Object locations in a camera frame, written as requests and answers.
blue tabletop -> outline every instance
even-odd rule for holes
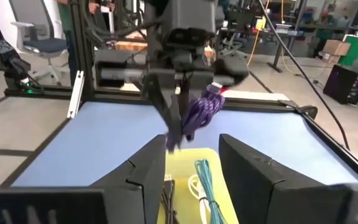
[[[152,106],[85,103],[13,186],[90,185],[166,131]],[[218,150],[221,133],[324,184],[358,182],[358,175],[295,113],[221,111],[183,148]]]

wooden board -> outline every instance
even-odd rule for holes
[[[131,39],[140,39],[142,40],[143,37],[139,32],[133,32],[126,36],[127,38]],[[146,43],[139,43],[139,42],[128,42],[128,41],[119,41],[116,43],[117,50],[135,50],[135,51],[146,51],[147,44]],[[204,49],[205,56],[208,58],[214,57],[214,50],[208,46]]]

computer tower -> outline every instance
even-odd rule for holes
[[[358,70],[334,65],[323,93],[340,104],[358,103]]]

yellow tray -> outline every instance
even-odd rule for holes
[[[174,209],[177,211],[179,223],[201,223],[200,202],[188,188],[188,179],[196,174],[195,161],[207,159],[212,172],[215,200],[228,224],[238,223],[234,207],[231,203],[229,192],[223,178],[219,155],[212,149],[182,149],[175,150],[173,154],[167,154],[165,174],[171,175],[175,180],[175,195],[173,198]],[[165,211],[160,206],[158,223],[165,221]]]

gray floor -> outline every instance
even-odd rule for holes
[[[23,56],[34,70],[40,69],[45,61]],[[66,62],[65,56],[53,62],[62,65]],[[327,109],[313,93],[306,80],[292,75],[290,72],[277,73],[264,62],[271,61],[271,56],[256,55],[250,69],[274,92],[284,93],[299,105],[315,105],[319,108],[317,122],[339,142],[343,142],[341,133]],[[310,58],[300,58],[307,74],[325,83],[330,68],[325,63]],[[297,72],[295,66],[286,59],[290,70]],[[63,84],[68,84],[68,75],[62,78]],[[0,73],[0,97],[5,88]],[[253,79],[248,78],[243,84],[236,87],[244,91],[264,91]],[[358,157],[358,107],[339,105],[332,99],[323,96],[335,112],[346,130],[352,152]],[[33,151],[64,119],[68,109],[67,101],[41,100],[27,98],[9,98],[0,103],[0,149]],[[25,159],[21,156],[0,156],[0,183]]]

